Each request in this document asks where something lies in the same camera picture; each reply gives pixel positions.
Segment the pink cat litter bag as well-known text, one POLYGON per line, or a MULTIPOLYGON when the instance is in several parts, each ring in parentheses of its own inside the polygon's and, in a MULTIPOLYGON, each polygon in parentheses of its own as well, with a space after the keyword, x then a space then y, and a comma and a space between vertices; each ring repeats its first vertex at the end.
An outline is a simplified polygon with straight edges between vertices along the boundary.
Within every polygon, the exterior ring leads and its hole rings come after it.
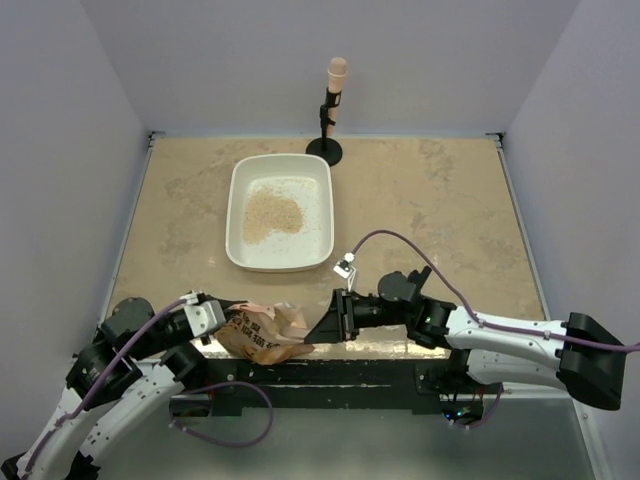
POLYGON ((249 303, 214 338, 234 357, 275 365, 312 353, 315 346, 303 342, 309 332, 302 309, 297 306, 249 303))

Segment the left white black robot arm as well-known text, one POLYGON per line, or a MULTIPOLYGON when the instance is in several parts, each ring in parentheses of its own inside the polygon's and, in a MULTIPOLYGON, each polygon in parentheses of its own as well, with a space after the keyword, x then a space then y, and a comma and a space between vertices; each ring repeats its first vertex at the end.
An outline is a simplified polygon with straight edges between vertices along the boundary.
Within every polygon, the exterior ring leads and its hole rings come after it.
POLYGON ((94 479, 114 442, 155 408, 207 380, 193 345, 224 326, 233 301, 189 293, 154 311, 119 302, 75 356, 58 406, 36 442, 5 460, 4 479, 94 479))

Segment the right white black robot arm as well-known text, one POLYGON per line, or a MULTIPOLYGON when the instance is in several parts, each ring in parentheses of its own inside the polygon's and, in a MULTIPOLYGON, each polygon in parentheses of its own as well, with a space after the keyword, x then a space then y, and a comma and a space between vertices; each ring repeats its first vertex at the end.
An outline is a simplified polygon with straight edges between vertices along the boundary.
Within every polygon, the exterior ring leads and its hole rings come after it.
POLYGON ((626 354, 622 343, 595 319, 576 312, 553 321, 470 314, 462 306, 422 294, 430 272, 388 273, 376 293, 366 296, 334 290, 305 343, 343 343, 363 329, 402 325, 418 346, 449 351, 447 366, 427 378, 428 386, 443 394, 518 383, 565 391, 600 410, 620 408, 626 354))

